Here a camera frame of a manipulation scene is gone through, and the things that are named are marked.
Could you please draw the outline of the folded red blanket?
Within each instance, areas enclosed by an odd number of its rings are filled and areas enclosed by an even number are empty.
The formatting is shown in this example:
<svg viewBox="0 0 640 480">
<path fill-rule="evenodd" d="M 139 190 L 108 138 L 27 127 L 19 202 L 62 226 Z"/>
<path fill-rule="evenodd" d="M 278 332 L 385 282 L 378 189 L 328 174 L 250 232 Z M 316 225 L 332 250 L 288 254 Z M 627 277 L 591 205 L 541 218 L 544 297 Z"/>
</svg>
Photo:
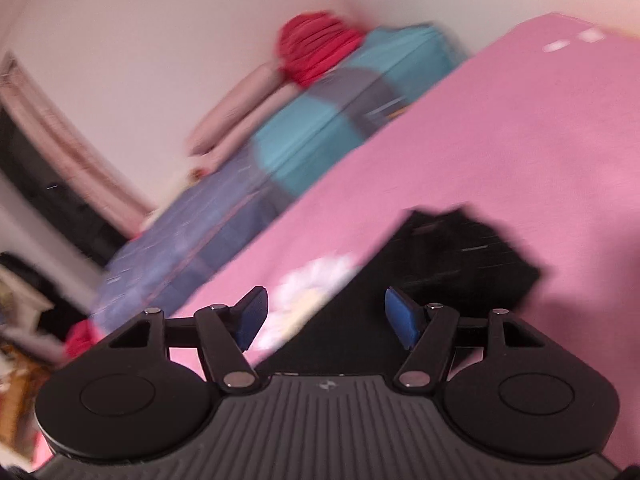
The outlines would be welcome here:
<svg viewBox="0 0 640 480">
<path fill-rule="evenodd" d="M 309 88 L 361 47 L 366 33 L 332 12 L 294 16 L 280 29 L 276 51 L 290 81 Z"/>
</svg>

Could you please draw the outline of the pink floral bed sheet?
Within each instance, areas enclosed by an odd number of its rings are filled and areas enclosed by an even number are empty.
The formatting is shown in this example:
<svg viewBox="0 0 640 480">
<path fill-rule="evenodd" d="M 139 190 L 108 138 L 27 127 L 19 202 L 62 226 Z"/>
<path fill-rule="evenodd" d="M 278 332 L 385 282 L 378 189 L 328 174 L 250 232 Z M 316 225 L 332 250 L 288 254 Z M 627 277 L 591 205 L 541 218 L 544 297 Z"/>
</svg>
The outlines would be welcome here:
<svg viewBox="0 0 640 480">
<path fill-rule="evenodd" d="M 446 379 L 260 376 L 413 209 L 464 208 L 541 277 L 460 320 Z M 268 315 L 223 392 L 196 311 Z M 464 62 L 335 165 L 174 318 L 146 308 L 42 387 L 38 479 L 634 479 L 639 474 L 639 43 L 547 14 Z"/>
</svg>

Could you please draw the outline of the blue plaid teal quilt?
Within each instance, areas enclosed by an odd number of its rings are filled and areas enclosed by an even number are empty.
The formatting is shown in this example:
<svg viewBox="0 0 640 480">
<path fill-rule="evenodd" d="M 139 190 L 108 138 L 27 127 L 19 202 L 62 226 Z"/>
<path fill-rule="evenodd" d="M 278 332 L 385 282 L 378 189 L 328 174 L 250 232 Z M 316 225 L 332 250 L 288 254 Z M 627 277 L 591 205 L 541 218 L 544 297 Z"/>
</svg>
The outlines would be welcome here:
<svg viewBox="0 0 640 480">
<path fill-rule="evenodd" d="M 174 314 L 314 182 L 465 58 L 434 24 L 369 32 L 120 248 L 96 292 L 92 322 L 109 333 L 147 307 Z"/>
</svg>

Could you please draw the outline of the black pants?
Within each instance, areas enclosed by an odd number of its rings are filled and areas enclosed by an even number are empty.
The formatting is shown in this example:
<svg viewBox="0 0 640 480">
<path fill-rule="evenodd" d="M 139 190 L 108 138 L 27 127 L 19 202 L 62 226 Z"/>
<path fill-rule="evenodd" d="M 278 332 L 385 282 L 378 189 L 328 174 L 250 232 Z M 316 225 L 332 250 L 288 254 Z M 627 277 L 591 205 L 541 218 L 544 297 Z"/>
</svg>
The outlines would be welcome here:
<svg viewBox="0 0 640 480">
<path fill-rule="evenodd" d="M 293 338 L 256 366 L 260 376 L 383 375 L 408 356 L 384 312 L 386 289 L 439 302 L 464 318 L 515 310 L 541 277 L 493 226 L 458 208 L 413 209 L 367 264 Z"/>
</svg>

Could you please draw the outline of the wooden shelf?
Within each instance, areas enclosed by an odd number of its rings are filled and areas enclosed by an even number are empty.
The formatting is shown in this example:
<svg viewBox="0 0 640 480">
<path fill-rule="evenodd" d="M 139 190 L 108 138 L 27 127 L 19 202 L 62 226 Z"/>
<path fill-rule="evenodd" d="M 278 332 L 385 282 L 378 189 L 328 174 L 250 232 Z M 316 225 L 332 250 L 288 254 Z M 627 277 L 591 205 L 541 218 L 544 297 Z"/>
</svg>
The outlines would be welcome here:
<svg viewBox="0 0 640 480">
<path fill-rule="evenodd" d="M 37 443 L 35 400 L 52 368 L 1 341 L 1 445 L 32 461 Z"/>
</svg>

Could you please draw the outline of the dark window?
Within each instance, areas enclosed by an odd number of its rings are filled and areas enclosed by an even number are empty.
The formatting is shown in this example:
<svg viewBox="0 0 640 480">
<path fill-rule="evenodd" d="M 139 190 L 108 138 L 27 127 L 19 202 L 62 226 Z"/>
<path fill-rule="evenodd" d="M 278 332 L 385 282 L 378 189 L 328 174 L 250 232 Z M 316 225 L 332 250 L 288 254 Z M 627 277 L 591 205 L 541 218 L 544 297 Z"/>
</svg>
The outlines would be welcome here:
<svg viewBox="0 0 640 480">
<path fill-rule="evenodd" d="M 1 112 L 1 172 L 70 244 L 101 268 L 127 239 L 78 195 Z"/>
</svg>

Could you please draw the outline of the red cloth pile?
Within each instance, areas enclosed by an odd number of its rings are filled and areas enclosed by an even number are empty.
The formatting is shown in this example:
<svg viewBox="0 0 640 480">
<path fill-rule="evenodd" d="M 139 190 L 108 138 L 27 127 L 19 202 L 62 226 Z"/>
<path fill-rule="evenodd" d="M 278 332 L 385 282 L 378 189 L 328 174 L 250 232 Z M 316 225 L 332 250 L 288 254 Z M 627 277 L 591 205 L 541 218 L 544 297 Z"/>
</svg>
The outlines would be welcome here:
<svg viewBox="0 0 640 480">
<path fill-rule="evenodd" d="M 99 327 L 89 320 L 83 320 L 72 326 L 64 342 L 64 352 L 67 361 L 73 361 L 92 347 L 94 347 L 104 337 L 104 333 Z"/>
</svg>

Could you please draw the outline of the pink patterned curtain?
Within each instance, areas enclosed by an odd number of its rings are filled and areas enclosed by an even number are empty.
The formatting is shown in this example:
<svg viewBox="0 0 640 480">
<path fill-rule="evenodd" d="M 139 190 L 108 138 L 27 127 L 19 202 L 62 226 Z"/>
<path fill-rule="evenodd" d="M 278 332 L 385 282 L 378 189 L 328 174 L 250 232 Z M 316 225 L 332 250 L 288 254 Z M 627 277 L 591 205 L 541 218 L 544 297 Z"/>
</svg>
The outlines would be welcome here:
<svg viewBox="0 0 640 480">
<path fill-rule="evenodd" d="M 1 104 L 64 182 L 123 236 L 136 236 L 152 206 L 47 98 L 10 52 L 1 61 Z"/>
</svg>

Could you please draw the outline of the lower pink rolled pillow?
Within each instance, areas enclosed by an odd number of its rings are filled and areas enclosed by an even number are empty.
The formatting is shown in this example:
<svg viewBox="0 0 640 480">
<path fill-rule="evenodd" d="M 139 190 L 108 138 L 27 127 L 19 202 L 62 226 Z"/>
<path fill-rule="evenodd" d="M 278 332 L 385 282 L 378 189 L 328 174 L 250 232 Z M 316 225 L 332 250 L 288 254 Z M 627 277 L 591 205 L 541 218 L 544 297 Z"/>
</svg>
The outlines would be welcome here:
<svg viewBox="0 0 640 480">
<path fill-rule="evenodd" d="M 213 174 L 218 171 L 250 137 L 274 114 L 298 97 L 296 84 L 285 84 L 264 102 L 246 115 L 209 152 L 198 156 L 194 170 L 198 174 Z"/>
</svg>

